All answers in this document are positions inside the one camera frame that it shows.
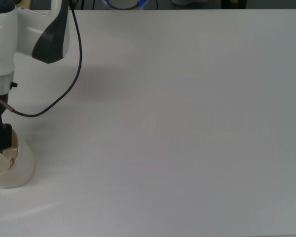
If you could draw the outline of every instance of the cable connector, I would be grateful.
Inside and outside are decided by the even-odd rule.
[[[6,109],[10,110],[12,113],[15,111],[15,109],[12,106],[10,106],[9,104],[7,104],[5,101],[1,99],[0,99],[0,104]]]

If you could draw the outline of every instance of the white tabletop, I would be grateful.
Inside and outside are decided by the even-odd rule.
[[[0,237],[296,235],[296,10],[77,18],[72,92],[3,116],[36,171],[0,189]],[[70,21],[62,61],[16,54],[15,109],[70,85]]]

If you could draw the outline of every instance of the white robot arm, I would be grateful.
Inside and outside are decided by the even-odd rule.
[[[15,52],[45,63],[61,60],[69,46],[70,0],[52,0],[48,14],[17,8],[13,0],[0,0],[0,101],[7,103],[13,82]],[[0,187],[26,182],[34,169],[28,145],[2,123],[6,107],[0,103]]]

